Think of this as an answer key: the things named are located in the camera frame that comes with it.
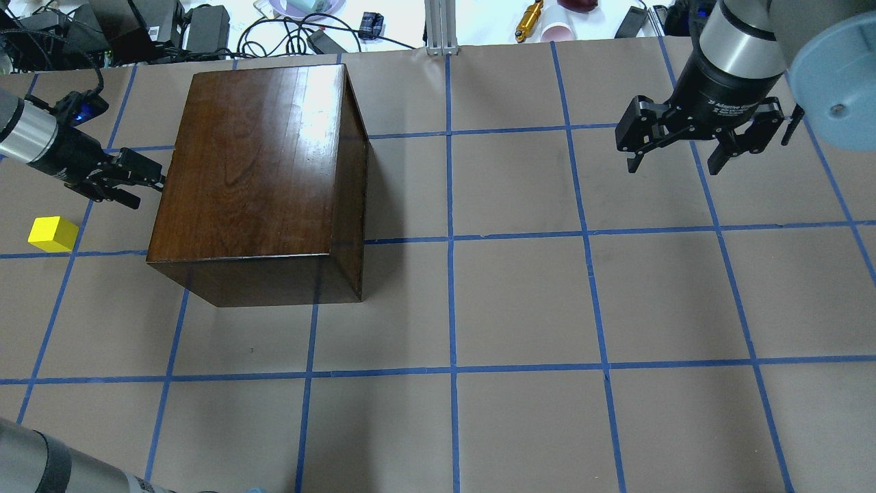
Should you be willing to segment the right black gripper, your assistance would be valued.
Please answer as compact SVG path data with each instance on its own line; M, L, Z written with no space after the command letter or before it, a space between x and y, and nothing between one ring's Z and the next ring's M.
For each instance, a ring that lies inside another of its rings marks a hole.
M707 161L713 177L730 159L763 152L784 121L778 98L770 95L782 71L738 75L694 48L664 103L635 96L617 123L616 148L626 154L627 172L637 172L646 153L679 140L719 143Z

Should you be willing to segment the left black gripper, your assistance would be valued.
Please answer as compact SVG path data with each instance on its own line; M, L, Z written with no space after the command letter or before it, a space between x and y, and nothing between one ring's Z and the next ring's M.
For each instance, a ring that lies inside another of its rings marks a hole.
M79 130L57 131L53 143L42 156L42 172L65 184L87 199L112 201L129 209L140 208L141 199L104 181L104 173L114 168L120 184L163 190L163 166L132 149L120 149L118 156L106 153L98 140Z

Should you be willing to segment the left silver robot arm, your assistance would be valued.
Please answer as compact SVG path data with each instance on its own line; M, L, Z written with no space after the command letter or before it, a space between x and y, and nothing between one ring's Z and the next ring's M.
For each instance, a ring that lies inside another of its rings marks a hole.
M90 90L72 91L53 106L29 94L2 90L2 156L63 182L94 202L112 201L133 210L140 198L125 190L144 186L162 192L162 165L132 149L107 153L78 126L106 112L107 102Z

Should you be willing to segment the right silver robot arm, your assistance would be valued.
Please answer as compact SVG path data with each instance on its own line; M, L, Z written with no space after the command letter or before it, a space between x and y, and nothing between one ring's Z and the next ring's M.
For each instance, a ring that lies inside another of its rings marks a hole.
M808 118L823 140L874 150L873 1L719 1L665 103L633 97L617 124L617 150L635 173L645 154L680 140L717 141L711 175L763 152L784 112L771 90L786 76L795 100L782 138Z

